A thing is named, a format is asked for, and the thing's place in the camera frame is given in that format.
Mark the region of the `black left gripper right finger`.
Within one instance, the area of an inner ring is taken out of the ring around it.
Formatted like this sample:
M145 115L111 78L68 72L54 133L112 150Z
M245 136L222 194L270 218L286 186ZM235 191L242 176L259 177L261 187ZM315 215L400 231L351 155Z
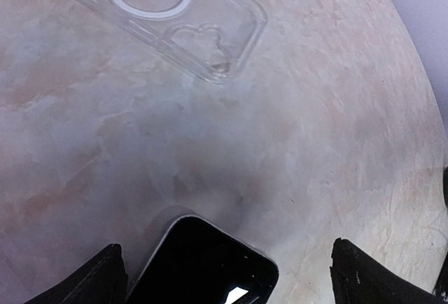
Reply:
M336 304L447 302L446 261L430 293L395 275L349 240L336 239L331 258Z

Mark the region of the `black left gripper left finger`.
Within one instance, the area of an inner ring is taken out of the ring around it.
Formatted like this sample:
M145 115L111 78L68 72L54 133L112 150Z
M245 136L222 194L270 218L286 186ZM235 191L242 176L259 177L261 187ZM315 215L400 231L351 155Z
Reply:
M122 247L108 244L66 279L27 302L124 303L127 282Z

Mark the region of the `silver-edged phone black screen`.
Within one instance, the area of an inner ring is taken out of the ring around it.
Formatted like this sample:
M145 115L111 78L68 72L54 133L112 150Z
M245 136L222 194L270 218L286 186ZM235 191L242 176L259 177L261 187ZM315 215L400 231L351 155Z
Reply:
M167 224L127 303L266 303L279 280L265 254L194 214Z

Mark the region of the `clear magsafe phone case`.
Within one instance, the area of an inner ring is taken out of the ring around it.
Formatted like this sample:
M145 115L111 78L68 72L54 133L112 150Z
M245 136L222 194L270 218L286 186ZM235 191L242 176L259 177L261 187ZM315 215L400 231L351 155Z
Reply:
M77 0L190 73L227 83L267 24L255 0Z

